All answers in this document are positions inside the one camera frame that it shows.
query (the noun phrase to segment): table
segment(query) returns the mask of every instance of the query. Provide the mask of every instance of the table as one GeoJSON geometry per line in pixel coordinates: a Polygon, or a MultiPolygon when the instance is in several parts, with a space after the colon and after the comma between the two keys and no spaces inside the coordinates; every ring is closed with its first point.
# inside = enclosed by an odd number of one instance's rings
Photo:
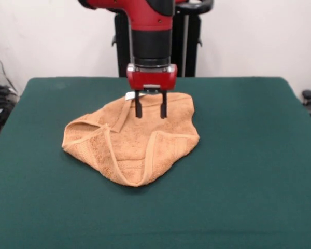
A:
{"type": "Polygon", "coordinates": [[[281,78],[184,78],[200,143],[151,185],[61,149],[126,79],[32,79],[0,135],[0,248],[311,248],[311,118],[281,78]]]}

